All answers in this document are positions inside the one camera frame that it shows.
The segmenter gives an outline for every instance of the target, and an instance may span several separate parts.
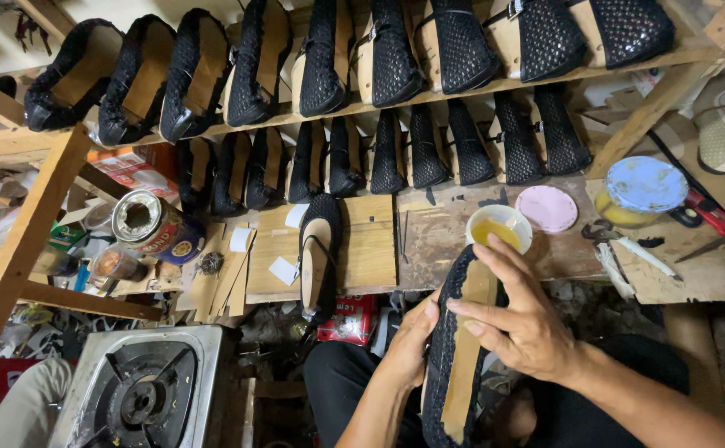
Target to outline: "glass jar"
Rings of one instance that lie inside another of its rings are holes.
[[[617,227],[647,226],[686,199],[684,174],[653,157],[623,158],[606,174],[595,196],[595,209]]]

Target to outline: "blue lid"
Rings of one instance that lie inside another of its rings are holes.
[[[663,213],[686,199],[684,173],[669,163],[647,157],[623,158],[606,174],[606,190],[616,205],[641,213]]]

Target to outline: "bond can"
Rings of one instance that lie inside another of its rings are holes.
[[[111,229],[123,246],[184,265],[205,246],[205,227],[147,190],[133,190],[114,208]]]

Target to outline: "gas stove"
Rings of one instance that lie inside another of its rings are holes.
[[[220,325],[90,334],[48,448],[218,446],[233,347]]]

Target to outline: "human hand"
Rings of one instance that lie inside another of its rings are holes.
[[[523,257],[495,234],[487,235],[487,241],[494,249],[476,244],[473,252],[504,283],[509,306],[449,300],[448,309],[471,317],[467,331],[508,367],[559,383],[576,376],[586,361],[585,344],[565,328]]]
[[[426,338],[440,320],[440,308],[437,306],[439,296],[440,288],[437,288],[404,316],[374,377],[405,390],[423,384],[426,370],[423,353]]]

